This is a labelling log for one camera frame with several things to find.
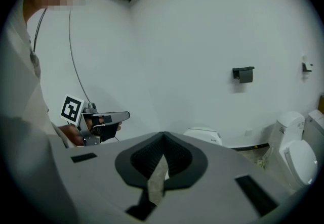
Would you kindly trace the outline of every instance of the toilet lid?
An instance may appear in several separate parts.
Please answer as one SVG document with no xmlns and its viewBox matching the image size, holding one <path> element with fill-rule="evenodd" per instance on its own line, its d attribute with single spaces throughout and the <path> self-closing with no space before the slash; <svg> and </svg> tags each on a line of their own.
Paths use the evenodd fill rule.
<svg viewBox="0 0 324 224">
<path fill-rule="evenodd" d="M 310 185 L 317 174 L 316 156 L 306 141 L 295 141 L 285 151 L 295 179 L 301 186 Z"/>
</svg>

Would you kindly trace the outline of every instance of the wire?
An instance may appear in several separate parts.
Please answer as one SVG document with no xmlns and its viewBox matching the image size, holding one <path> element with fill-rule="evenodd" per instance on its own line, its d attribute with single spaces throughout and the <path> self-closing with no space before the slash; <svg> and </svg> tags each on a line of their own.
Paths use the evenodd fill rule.
<svg viewBox="0 0 324 224">
<path fill-rule="evenodd" d="M 45 14 L 46 10 L 47 10 L 47 8 L 45 8 L 44 12 L 42 13 L 42 16 L 40 17 L 39 22 L 38 22 L 38 26 L 36 28 L 36 34 L 35 34 L 35 40 L 34 40 L 34 52 L 36 50 L 36 41 L 37 41 L 37 36 L 38 36 L 39 28 L 41 26 L 41 23 L 42 23 L 42 20 L 43 20 L 43 17 L 44 17 L 44 14 Z"/>
<path fill-rule="evenodd" d="M 89 100 L 89 98 L 88 98 L 88 96 L 86 94 L 86 91 L 83 88 L 83 85 L 82 85 L 82 83 L 80 81 L 80 77 L 79 77 L 79 74 L 77 73 L 76 66 L 75 66 L 75 63 L 74 63 L 74 57 L 73 57 L 72 46 L 71 46 L 71 27 L 70 27 L 70 25 L 71 25 L 71 10 L 70 10 L 70 14 L 69 14 L 69 42 L 70 42 L 70 51 L 71 51 L 72 62 L 73 62 L 73 66 L 74 66 L 74 69 L 75 69 L 75 72 L 76 72 L 76 76 L 77 76 L 77 78 L 79 80 L 79 83 L 81 85 L 81 88 L 83 90 L 83 93 L 85 93 L 85 96 L 88 99 L 88 102 L 90 103 L 90 100 Z"/>
</svg>

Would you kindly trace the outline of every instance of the toilet paper holder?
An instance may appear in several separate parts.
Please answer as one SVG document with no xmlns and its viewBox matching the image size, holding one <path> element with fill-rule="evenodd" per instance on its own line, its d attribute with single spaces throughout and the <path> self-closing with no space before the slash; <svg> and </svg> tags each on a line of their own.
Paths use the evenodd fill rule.
<svg viewBox="0 0 324 224">
<path fill-rule="evenodd" d="M 253 81 L 254 67 L 233 68 L 233 78 L 238 79 L 239 83 L 251 83 Z"/>
</svg>

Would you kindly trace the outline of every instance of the black strip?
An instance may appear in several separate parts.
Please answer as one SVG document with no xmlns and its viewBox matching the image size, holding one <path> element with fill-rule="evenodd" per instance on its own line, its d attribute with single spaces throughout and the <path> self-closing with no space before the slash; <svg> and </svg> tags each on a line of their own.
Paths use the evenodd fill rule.
<svg viewBox="0 0 324 224">
<path fill-rule="evenodd" d="M 85 161 L 85 160 L 95 158 L 95 157 L 97 157 L 97 155 L 95 153 L 88 153 L 88 154 L 84 154 L 84 155 L 80 155 L 80 156 L 71 157 L 71 159 L 74 163 L 78 163 L 78 162 Z"/>
<path fill-rule="evenodd" d="M 268 214 L 277 207 L 277 204 L 249 175 L 236 178 L 235 180 L 260 216 Z"/>
<path fill-rule="evenodd" d="M 236 150 L 236 151 L 245 151 L 245 150 L 253 150 L 253 149 L 262 149 L 262 148 L 267 148 L 267 147 L 269 147 L 269 143 L 264 143 L 264 144 L 260 144 L 260 145 L 249 146 L 249 147 L 232 148 L 232 149 Z"/>
</svg>

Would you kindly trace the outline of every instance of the floor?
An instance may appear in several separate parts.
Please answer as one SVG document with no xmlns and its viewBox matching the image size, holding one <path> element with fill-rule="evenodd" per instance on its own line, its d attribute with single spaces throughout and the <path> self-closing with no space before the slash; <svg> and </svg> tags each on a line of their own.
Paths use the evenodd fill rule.
<svg viewBox="0 0 324 224">
<path fill-rule="evenodd" d="M 261 149 L 253 149 L 253 150 L 246 150 L 246 151 L 239 151 L 242 156 L 246 157 L 252 163 L 259 165 L 262 167 L 262 156 L 267 152 L 267 148 Z M 163 198 L 162 191 L 166 173 L 168 171 L 168 164 L 166 158 L 162 156 L 161 161 L 156 166 L 151 178 L 148 180 L 148 196 L 149 200 L 158 205 Z"/>
</svg>

